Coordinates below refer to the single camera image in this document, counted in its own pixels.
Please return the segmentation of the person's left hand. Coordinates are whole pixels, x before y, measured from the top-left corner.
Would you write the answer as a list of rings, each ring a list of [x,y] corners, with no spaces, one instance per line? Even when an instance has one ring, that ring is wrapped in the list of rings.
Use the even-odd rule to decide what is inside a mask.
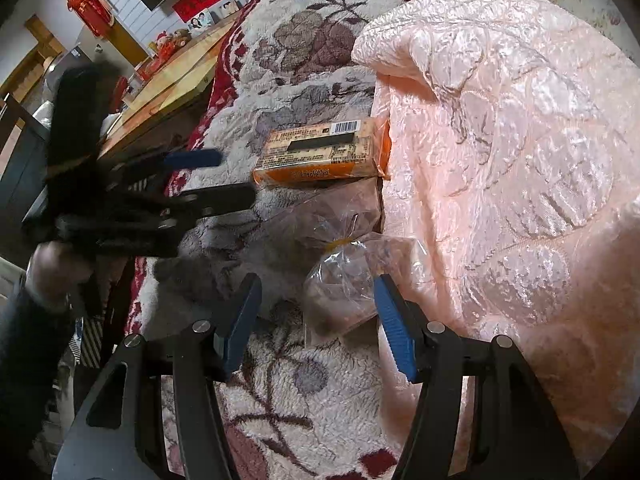
[[[67,297],[93,274],[93,265],[59,242],[39,244],[29,260],[25,288],[43,309],[62,313]]]

